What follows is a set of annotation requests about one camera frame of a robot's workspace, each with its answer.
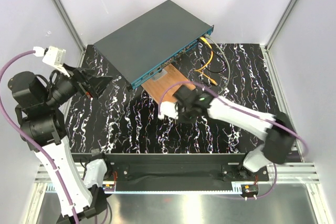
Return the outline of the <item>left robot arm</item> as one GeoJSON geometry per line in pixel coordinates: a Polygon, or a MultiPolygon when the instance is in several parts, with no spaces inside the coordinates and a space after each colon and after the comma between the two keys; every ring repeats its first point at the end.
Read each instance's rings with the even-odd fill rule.
{"type": "Polygon", "coordinates": [[[24,71],[13,76],[8,88],[17,102],[16,127],[23,141],[44,165],[57,193],[61,214],[58,223],[79,223],[107,210],[103,181],[113,175],[106,156],[93,152],[79,175],[70,151],[64,115],[60,106],[76,93],[98,97],[99,82],[83,69],[67,76],[54,70],[49,79],[24,71]]]}

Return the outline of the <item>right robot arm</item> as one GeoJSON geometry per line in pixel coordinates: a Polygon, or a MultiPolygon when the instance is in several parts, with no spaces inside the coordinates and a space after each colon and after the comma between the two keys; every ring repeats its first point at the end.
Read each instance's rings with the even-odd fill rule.
{"type": "Polygon", "coordinates": [[[182,85],[174,94],[175,115],[180,122],[192,122],[199,116],[220,120],[256,136],[263,143],[249,151],[238,167],[239,176],[250,180],[264,166],[284,164],[295,141],[295,132],[287,114],[277,115],[246,108],[209,92],[197,92],[182,85]]]}

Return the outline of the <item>wooden board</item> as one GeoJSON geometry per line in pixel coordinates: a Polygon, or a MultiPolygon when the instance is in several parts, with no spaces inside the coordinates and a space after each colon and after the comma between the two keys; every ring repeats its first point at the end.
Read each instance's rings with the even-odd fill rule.
{"type": "Polygon", "coordinates": [[[164,68],[167,74],[158,81],[151,78],[141,84],[141,87],[150,95],[150,97],[158,104],[161,96],[170,86],[177,82],[189,81],[189,79],[177,70],[172,64],[164,68]]]}

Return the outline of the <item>black marble pattern mat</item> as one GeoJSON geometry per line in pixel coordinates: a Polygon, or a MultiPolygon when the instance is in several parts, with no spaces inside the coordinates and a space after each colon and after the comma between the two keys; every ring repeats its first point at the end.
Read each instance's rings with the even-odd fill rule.
{"type": "MultiPolygon", "coordinates": [[[[230,63],[226,71],[214,58],[210,76],[213,90],[227,99],[261,112],[277,114],[279,107],[266,62],[258,44],[216,44],[230,63]]],[[[99,100],[74,96],[66,127],[73,153],[100,149],[106,153],[245,153],[261,141],[231,124],[199,118],[194,124],[159,120],[157,103],[143,89],[129,91],[115,67],[89,45],[82,62],[100,76],[111,76],[99,100]]]]}

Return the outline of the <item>grey metal bracket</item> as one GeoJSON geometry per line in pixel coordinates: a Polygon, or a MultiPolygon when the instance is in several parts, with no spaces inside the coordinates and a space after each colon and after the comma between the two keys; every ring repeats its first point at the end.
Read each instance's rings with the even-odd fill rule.
{"type": "Polygon", "coordinates": [[[165,69],[161,69],[155,75],[153,75],[151,79],[153,81],[158,81],[160,78],[164,77],[166,74],[167,74],[167,71],[165,69]]]}

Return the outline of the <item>teal network switch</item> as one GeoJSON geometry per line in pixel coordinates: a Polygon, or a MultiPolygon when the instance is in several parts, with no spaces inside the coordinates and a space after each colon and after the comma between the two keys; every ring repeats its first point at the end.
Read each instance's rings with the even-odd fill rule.
{"type": "Polygon", "coordinates": [[[125,78],[128,90],[133,90],[213,30],[213,26],[166,0],[93,45],[125,78]]]}

